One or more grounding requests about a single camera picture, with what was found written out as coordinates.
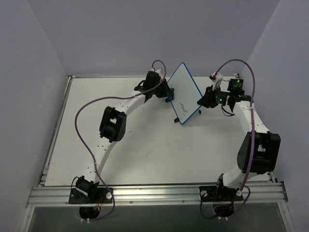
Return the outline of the blue framed whiteboard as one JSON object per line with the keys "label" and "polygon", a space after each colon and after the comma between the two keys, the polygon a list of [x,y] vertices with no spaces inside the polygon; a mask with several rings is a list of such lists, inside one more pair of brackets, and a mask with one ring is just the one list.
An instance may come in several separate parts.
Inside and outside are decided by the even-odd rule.
{"label": "blue framed whiteboard", "polygon": [[171,75],[168,86],[174,90],[171,105],[179,123],[183,125],[200,110],[197,101],[203,95],[184,62]]}

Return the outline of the blue whiteboard eraser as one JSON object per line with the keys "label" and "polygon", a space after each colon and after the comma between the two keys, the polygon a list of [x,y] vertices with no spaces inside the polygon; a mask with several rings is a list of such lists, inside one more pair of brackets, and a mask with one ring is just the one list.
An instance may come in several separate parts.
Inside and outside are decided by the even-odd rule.
{"label": "blue whiteboard eraser", "polygon": [[169,94],[165,99],[165,102],[171,102],[174,100],[174,88],[170,88]]}

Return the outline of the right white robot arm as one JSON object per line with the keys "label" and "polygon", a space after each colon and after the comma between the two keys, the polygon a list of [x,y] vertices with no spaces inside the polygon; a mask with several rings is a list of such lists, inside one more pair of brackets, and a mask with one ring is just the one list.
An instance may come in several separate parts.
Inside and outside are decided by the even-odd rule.
{"label": "right white robot arm", "polygon": [[245,133],[236,166],[222,174],[214,188],[216,197],[222,200],[231,195],[232,189],[243,189],[250,178],[274,171],[281,145],[281,137],[272,133],[259,117],[252,96],[245,95],[243,80],[230,79],[227,91],[221,90],[223,81],[223,78],[213,79],[197,102],[205,108],[227,105]]}

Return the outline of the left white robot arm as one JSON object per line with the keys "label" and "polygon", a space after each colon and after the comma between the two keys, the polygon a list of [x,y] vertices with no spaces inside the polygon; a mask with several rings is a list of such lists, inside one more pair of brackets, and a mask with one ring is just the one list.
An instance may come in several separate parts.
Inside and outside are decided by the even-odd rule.
{"label": "left white robot arm", "polygon": [[[107,158],[116,145],[121,141],[126,133],[127,117],[139,106],[146,103],[152,96],[157,98],[173,98],[174,92],[167,84],[164,75],[160,69],[151,68],[146,78],[142,80],[128,97],[103,97],[95,99],[84,105],[76,114],[74,120],[75,130],[78,137],[89,151],[92,157],[92,164],[89,164],[84,174],[76,181],[76,190],[80,197],[87,203],[93,202],[98,195],[98,186],[102,182],[100,174]],[[92,152],[84,139],[81,137],[77,127],[77,119],[81,111],[92,103],[105,100],[117,99],[121,102],[115,107],[105,108],[102,120],[99,126],[99,142],[95,152]]]}

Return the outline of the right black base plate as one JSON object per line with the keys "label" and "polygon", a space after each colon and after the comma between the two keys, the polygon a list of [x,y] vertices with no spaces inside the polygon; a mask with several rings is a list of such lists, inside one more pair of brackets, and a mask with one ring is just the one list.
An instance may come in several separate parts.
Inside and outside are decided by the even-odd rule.
{"label": "right black base plate", "polygon": [[240,202],[243,201],[243,196],[237,195],[239,189],[234,188],[217,188],[215,185],[200,186],[200,197],[203,198],[203,202]]}

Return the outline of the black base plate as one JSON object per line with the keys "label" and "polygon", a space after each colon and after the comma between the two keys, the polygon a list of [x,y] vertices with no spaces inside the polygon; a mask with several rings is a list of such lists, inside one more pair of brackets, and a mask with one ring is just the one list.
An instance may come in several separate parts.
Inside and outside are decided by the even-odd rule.
{"label": "black base plate", "polygon": [[237,195],[239,189],[234,188],[217,188],[215,185],[200,186],[200,197],[203,198],[203,202],[240,202],[243,201],[243,196]]}
{"label": "black base plate", "polygon": [[109,204],[112,203],[112,195],[106,188],[97,188],[89,196],[78,188],[72,188],[69,194],[69,204]]}

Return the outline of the aluminium front rail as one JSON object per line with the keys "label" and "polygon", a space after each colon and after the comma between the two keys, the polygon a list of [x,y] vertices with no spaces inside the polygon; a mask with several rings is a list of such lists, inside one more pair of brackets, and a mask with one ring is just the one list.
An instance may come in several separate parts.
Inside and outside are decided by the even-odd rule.
{"label": "aluminium front rail", "polygon": [[[181,185],[137,185],[137,186],[113,186],[112,199],[116,206],[129,205],[181,205],[199,204],[200,186],[214,184],[181,184]],[[248,197],[249,203],[281,203],[287,202],[284,183],[272,183],[270,181],[248,182],[248,188],[243,189],[243,199]],[[28,198],[28,207],[91,207],[95,205],[113,206],[109,204],[69,204],[71,187],[35,187]]]}

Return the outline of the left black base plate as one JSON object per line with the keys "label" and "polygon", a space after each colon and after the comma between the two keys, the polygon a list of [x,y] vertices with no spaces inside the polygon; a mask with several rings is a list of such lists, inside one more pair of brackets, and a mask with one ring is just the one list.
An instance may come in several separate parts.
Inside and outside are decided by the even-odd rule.
{"label": "left black base plate", "polygon": [[112,203],[112,195],[106,188],[97,188],[89,196],[78,188],[72,188],[69,194],[69,204],[109,204]]}

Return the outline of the aluminium table edge frame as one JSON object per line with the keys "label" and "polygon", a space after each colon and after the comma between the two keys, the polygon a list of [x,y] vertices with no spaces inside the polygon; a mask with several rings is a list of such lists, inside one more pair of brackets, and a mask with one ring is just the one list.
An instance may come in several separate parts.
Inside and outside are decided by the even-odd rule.
{"label": "aluminium table edge frame", "polygon": [[49,171],[49,167],[50,167],[50,161],[51,161],[53,150],[54,150],[54,147],[55,147],[55,144],[56,144],[56,140],[57,140],[58,132],[59,132],[59,129],[60,129],[61,121],[62,121],[62,118],[63,118],[63,114],[64,114],[64,111],[65,111],[65,107],[66,107],[66,104],[67,104],[67,100],[68,100],[68,96],[69,96],[69,92],[70,92],[70,88],[71,88],[71,84],[72,84],[72,79],[73,79],[72,75],[68,76],[68,81],[67,81],[67,85],[66,85],[66,88],[65,88],[65,91],[64,91],[63,98],[62,98],[60,112],[59,112],[59,115],[58,115],[58,118],[57,118],[57,121],[56,121],[56,125],[55,125],[55,128],[54,128],[53,137],[52,137],[49,149],[48,149],[47,157],[45,159],[45,164],[44,164],[44,167],[43,167],[43,170],[42,170],[42,175],[41,175],[39,183],[38,183],[39,187],[44,187],[45,182],[47,180],[47,175],[48,175],[48,171]]}

